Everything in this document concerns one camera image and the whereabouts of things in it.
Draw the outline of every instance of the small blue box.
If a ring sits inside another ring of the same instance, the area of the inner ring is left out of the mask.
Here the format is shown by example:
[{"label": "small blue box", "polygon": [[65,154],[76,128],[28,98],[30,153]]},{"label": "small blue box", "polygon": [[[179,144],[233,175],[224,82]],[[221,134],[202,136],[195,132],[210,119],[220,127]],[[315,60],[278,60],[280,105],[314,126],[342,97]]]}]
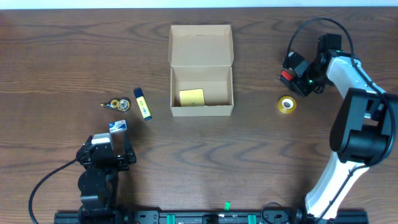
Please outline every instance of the small blue box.
[{"label": "small blue box", "polygon": [[127,130],[126,120],[115,121],[109,124],[109,132],[111,134]]}]

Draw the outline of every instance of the white wall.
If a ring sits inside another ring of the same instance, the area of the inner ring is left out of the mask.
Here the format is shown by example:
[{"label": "white wall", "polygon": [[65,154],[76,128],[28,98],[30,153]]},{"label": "white wall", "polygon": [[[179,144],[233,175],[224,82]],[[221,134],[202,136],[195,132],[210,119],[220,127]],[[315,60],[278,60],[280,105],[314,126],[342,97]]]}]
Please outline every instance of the white wall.
[{"label": "white wall", "polygon": [[0,9],[398,6],[398,0],[0,0]]}]

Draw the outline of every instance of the cardboard box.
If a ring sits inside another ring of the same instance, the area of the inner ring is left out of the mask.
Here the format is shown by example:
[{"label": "cardboard box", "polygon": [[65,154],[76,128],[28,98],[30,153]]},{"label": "cardboard box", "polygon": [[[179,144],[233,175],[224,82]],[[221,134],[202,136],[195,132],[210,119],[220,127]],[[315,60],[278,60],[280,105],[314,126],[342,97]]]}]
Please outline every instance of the cardboard box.
[{"label": "cardboard box", "polygon": [[[171,26],[170,107],[173,116],[230,116],[234,107],[230,25]],[[180,91],[203,89],[206,106],[181,107]]]}]

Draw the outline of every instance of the box lid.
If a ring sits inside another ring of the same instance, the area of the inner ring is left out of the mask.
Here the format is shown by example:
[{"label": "box lid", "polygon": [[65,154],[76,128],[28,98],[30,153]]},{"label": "box lid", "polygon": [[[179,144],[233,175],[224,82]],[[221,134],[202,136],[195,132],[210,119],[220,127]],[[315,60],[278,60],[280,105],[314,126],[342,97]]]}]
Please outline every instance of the box lid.
[{"label": "box lid", "polygon": [[179,66],[232,66],[231,25],[170,27],[169,63]]}]

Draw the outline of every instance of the brown table surface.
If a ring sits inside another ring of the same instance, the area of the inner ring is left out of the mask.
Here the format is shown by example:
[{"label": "brown table surface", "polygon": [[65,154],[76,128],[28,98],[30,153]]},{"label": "brown table surface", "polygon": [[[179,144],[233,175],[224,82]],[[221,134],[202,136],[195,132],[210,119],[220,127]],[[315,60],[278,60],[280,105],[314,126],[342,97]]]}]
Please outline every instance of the brown table surface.
[{"label": "brown table surface", "polygon": [[[297,205],[330,157],[329,132],[342,102],[335,87],[300,98],[277,78],[291,35],[317,16],[341,22],[365,71],[398,93],[398,8],[0,11],[0,222],[29,223],[36,183],[120,119],[129,123],[138,160],[119,174],[120,203],[162,210],[220,209],[225,201],[231,209]],[[172,117],[172,24],[232,25],[232,116]],[[294,50],[312,61],[326,32],[342,34],[316,22],[298,35]],[[135,101],[127,113],[99,106],[117,96],[133,100],[139,86],[151,121]],[[294,113],[277,110],[283,95],[297,100]],[[355,183],[341,207],[365,208],[372,223],[396,222],[397,161],[395,150]],[[83,171],[73,164],[41,186],[34,199],[39,222],[80,207]]]}]

